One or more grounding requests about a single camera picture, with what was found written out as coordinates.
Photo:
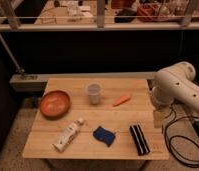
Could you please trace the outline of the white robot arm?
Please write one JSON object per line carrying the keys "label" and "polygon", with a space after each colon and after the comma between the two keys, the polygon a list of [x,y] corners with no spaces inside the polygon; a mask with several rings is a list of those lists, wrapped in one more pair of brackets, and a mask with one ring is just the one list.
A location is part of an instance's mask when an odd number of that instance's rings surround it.
{"label": "white robot arm", "polygon": [[157,71],[150,96],[153,106],[167,107],[177,99],[199,113],[199,86],[193,83],[195,76],[194,66],[185,61]]}

